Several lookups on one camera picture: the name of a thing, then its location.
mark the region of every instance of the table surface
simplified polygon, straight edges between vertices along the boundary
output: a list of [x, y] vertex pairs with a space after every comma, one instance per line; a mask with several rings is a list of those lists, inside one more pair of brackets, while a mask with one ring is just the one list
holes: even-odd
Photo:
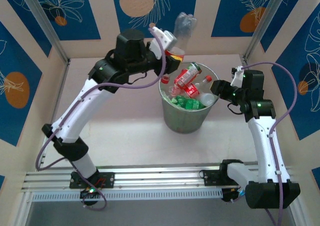
[[[88, 72], [99, 59], [71, 60], [57, 117], [78, 95]], [[239, 55], [185, 56], [184, 61], [202, 63], [212, 68], [220, 79], [228, 81], [231, 68], [241, 65]], [[150, 72], [136, 84], [146, 84], [155, 78]], [[244, 116], [232, 114], [227, 104], [218, 100], [198, 131], [178, 134], [164, 122], [158, 84], [146, 89], [119, 89], [87, 123], [80, 136], [89, 146], [90, 157], [97, 166], [219, 163], [230, 158], [256, 161], [253, 138]], [[60, 157], [51, 143], [44, 166]], [[66, 166], [70, 166], [69, 162], [61, 161], [54, 167]]]

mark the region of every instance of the orange circle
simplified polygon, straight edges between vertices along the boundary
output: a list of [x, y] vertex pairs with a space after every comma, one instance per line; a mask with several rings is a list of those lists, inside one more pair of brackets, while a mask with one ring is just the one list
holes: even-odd
[[119, 0], [122, 11], [129, 17], [143, 17], [154, 7], [154, 0]]
[[20, 72], [9, 73], [5, 78], [4, 85], [6, 86], [5, 98], [9, 104], [18, 109], [25, 107], [29, 99], [30, 88], [24, 74]]
[[240, 22], [240, 30], [246, 33], [254, 32], [265, 10], [264, 7], [259, 7], [245, 14]]
[[298, 92], [301, 95], [305, 95], [308, 92], [308, 83], [305, 81], [301, 81], [298, 84]]
[[67, 24], [67, 20], [64, 17], [57, 16], [54, 19], [55, 23], [57, 23], [59, 26], [64, 27]]

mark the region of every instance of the red bottle cap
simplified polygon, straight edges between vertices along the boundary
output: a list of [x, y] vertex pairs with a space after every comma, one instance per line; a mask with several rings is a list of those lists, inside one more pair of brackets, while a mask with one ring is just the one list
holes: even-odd
[[162, 82], [163, 84], [168, 84], [168, 83], [169, 83], [169, 77], [168, 77], [168, 76], [162, 76], [161, 82]]
[[205, 78], [206, 78], [206, 80], [207, 80], [208, 82], [212, 81], [212, 77], [209, 76], [209, 75], [205, 76]]

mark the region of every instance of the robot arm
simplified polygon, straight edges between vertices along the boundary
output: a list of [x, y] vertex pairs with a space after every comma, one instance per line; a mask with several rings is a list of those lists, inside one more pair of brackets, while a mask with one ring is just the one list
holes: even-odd
[[[283, 162], [276, 131], [270, 129], [276, 121], [276, 113], [271, 100], [263, 99], [264, 75], [261, 71], [233, 69], [233, 81], [214, 81], [213, 94], [221, 99], [240, 105], [245, 121], [253, 136], [258, 160], [258, 177], [239, 160], [226, 160], [220, 166], [226, 177], [245, 188], [247, 204], [251, 208], [279, 208], [280, 174], [284, 188], [286, 208], [300, 193], [299, 184], [292, 183]], [[276, 169], [269, 135], [272, 135], [280, 170]]]
[[[154, 27], [153, 32], [158, 36], [161, 45], [169, 50], [176, 43], [176, 38], [168, 31], [161, 31]], [[175, 71], [180, 61], [166, 57], [165, 73]], [[155, 39], [144, 45], [144, 35], [138, 30], [127, 30], [118, 35], [116, 48], [111, 50], [104, 59], [98, 61], [89, 72], [83, 88], [66, 112], [52, 125], [42, 127], [47, 137], [58, 131], [53, 140], [55, 149], [71, 161], [78, 171], [89, 179], [99, 171], [91, 161], [88, 146], [81, 140], [80, 133], [102, 104], [118, 90], [118, 87], [107, 86], [87, 91], [101, 83], [125, 84], [129, 76], [146, 73], [149, 70], [159, 75], [162, 67], [161, 50]], [[61, 127], [61, 122], [68, 115]]]

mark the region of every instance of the trash can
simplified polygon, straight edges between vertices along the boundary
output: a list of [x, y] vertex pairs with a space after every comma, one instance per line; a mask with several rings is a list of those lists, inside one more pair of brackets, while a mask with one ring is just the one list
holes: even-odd
[[[191, 62], [181, 63], [179, 69], [170, 74], [170, 80], [172, 81], [174, 78], [176, 78], [181, 70], [186, 69], [190, 65], [190, 63]], [[202, 73], [197, 76], [194, 82], [199, 81], [200, 78], [202, 78], [202, 75], [210, 75], [212, 77], [212, 82], [218, 80], [218, 76], [213, 70], [201, 63], [197, 64], [201, 67]], [[201, 127], [212, 106], [218, 100], [218, 97], [216, 97], [216, 100], [214, 101], [214, 103], [212, 103], [212, 105], [200, 110], [187, 110], [171, 103], [171, 100], [167, 96], [161, 82], [159, 82], [159, 91], [162, 98], [163, 118], [166, 125], [172, 131], [184, 134], [197, 131]]]

